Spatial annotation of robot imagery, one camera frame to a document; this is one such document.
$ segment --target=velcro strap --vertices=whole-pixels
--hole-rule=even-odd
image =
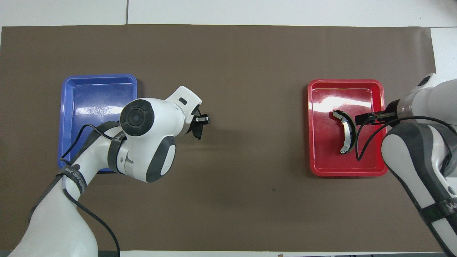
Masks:
[[[70,165],[65,165],[60,171],[56,174],[60,175],[63,174],[67,177],[69,177],[73,182],[78,186],[78,189],[80,190],[80,193],[82,194],[87,187],[87,183],[84,179],[83,174],[79,171],[80,166],[78,164],[70,166]]]
[[[125,132],[121,130],[121,132],[117,133],[116,136],[113,137],[111,140],[110,148],[108,149],[108,167],[110,167],[110,169],[116,173],[121,173],[117,169],[117,154],[121,148],[122,141],[126,139],[127,138],[125,137]]]
[[[450,198],[434,203],[419,211],[422,220],[427,224],[431,224],[437,220],[457,214],[457,198]]]

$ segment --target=blue plastic tray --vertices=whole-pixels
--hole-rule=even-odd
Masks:
[[[62,83],[60,127],[58,140],[59,168],[65,164],[60,157],[70,148],[81,127],[90,123],[117,121],[122,108],[137,98],[137,80],[130,74],[71,76]],[[85,128],[76,146],[65,157],[67,160],[79,151],[91,132]]]

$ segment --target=black cable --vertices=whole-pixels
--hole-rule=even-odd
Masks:
[[[365,145],[363,146],[362,148],[362,152],[360,152],[360,155],[359,155],[359,147],[358,147],[358,143],[359,143],[359,135],[360,135],[360,131],[362,130],[363,126],[365,126],[367,123],[368,123],[368,119],[365,120],[359,127],[358,131],[357,131],[357,135],[356,135],[356,158],[357,158],[357,161],[360,161],[363,157],[363,154],[365,153],[365,150],[367,149],[367,146],[368,144],[370,143],[370,141],[374,138],[374,136],[379,132],[381,131],[383,128],[389,126],[390,124],[394,123],[394,122],[397,122],[397,121],[402,121],[402,120],[408,120],[408,119],[426,119],[426,120],[431,120],[431,121],[434,121],[434,122],[438,122],[444,126],[446,126],[448,129],[450,129],[455,135],[457,135],[457,132],[456,130],[451,126],[449,125],[448,123],[442,121],[442,120],[439,120],[439,119],[436,119],[436,118],[431,118],[431,117],[427,117],[427,116],[411,116],[411,117],[404,117],[404,118],[397,118],[397,119],[393,119],[389,122],[386,122],[383,126],[379,127],[378,129],[376,129],[375,132],[373,132],[373,134],[371,134],[371,136],[367,139],[367,141],[365,142]]]
[[[93,128],[98,134],[100,134],[101,136],[103,136],[103,137],[105,137],[105,138],[107,138],[107,139],[109,139],[109,140],[112,140],[112,139],[113,139],[112,137],[110,137],[110,136],[106,135],[105,133],[99,131],[94,125],[92,125],[92,124],[84,124],[84,125],[81,127],[81,129],[80,129],[80,131],[79,131],[79,133],[78,133],[78,136],[76,136],[76,139],[75,139],[74,142],[71,144],[70,148],[68,148],[68,150],[64,153],[64,155],[62,155],[62,157],[60,157],[60,161],[63,161],[63,162],[64,162],[65,164],[67,164],[67,165],[71,165],[71,163],[70,163],[69,161],[67,161],[66,159],[64,159],[64,158],[65,158],[65,156],[67,156],[67,154],[74,148],[74,146],[76,145],[76,143],[77,143],[78,140],[80,139],[80,137],[81,137],[81,135],[82,135],[82,133],[83,133],[83,130],[84,130],[85,128],[87,128],[87,127]]]
[[[119,242],[117,241],[117,238],[116,236],[114,235],[114,232],[110,229],[110,227],[102,220],[100,219],[97,215],[95,215],[93,212],[89,211],[86,207],[84,207],[84,205],[82,205],[81,203],[79,203],[78,201],[76,201],[67,191],[66,188],[64,188],[64,194],[65,196],[68,198],[68,200],[72,201],[74,204],[76,204],[76,206],[78,206],[79,208],[81,208],[81,210],[85,211],[87,214],[89,214],[90,216],[92,216],[92,218],[96,219],[98,222],[100,222],[105,228],[106,230],[110,233],[111,237],[113,237],[113,240],[114,240],[114,243],[116,244],[116,250],[117,250],[117,254],[116,256],[117,257],[120,257],[121,256],[121,248],[119,247]]]

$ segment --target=round black joint cap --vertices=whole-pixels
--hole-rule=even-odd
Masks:
[[[154,123],[154,111],[151,104],[143,99],[129,103],[122,110],[119,122],[128,135],[141,136],[145,134]]]

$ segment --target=white floor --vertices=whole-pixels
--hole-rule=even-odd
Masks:
[[[112,24],[431,27],[437,74],[442,80],[457,78],[455,0],[0,0],[0,31],[5,26]],[[273,257],[278,254],[127,251],[123,256]],[[315,252],[283,254],[317,255]]]

